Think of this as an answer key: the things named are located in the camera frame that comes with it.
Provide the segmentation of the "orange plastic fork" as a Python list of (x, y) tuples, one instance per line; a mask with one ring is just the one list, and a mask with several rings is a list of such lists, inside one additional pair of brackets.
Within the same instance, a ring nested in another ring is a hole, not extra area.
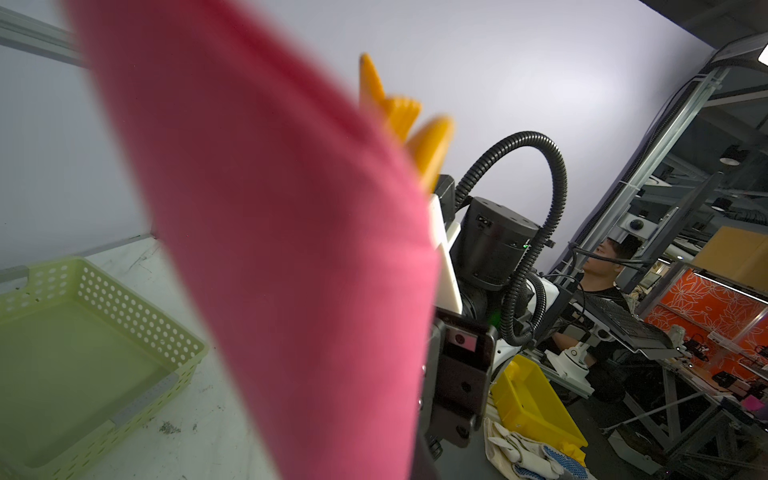
[(383, 102), (386, 122), (393, 135), (404, 143), (422, 110), (422, 104), (403, 96), (386, 97)]

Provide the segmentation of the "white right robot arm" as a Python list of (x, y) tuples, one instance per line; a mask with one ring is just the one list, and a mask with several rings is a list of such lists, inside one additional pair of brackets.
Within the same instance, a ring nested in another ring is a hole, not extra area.
[(503, 339), (493, 301), (502, 300), (520, 272), (538, 226), (514, 211), (474, 198), (462, 221), (433, 195), (431, 240), (440, 264), (436, 311), (427, 339), (419, 400), (420, 455), (437, 460), (449, 442), (468, 446), (481, 427), (492, 380), (534, 340), (541, 316), (557, 293), (534, 272), (522, 276), (518, 296), (526, 310), (512, 316), (512, 339)]

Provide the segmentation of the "orange plastic knife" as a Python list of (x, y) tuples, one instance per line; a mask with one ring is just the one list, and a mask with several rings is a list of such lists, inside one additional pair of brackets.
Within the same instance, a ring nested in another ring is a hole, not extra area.
[(358, 63), (359, 103), (380, 117), (384, 117), (386, 93), (376, 66), (368, 53), (362, 53)]

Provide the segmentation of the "yellow plastic spoon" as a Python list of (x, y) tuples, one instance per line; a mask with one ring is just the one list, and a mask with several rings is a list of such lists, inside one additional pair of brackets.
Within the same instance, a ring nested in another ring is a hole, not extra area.
[(455, 132), (455, 121), (436, 116), (410, 136), (405, 147), (418, 172), (421, 189), (431, 194), (438, 182)]

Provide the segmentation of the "pink paper napkin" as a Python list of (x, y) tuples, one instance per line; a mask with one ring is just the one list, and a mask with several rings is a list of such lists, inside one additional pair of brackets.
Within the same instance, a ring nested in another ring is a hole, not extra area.
[(65, 9), (280, 475), (408, 478), (438, 270), (410, 160), (231, 1)]

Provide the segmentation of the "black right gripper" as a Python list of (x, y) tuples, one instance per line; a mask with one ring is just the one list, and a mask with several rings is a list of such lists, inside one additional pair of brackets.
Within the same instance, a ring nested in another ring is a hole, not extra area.
[(465, 448), (481, 429), (497, 339), (489, 324), (435, 310), (419, 413), (419, 434), (434, 459), (445, 442)]

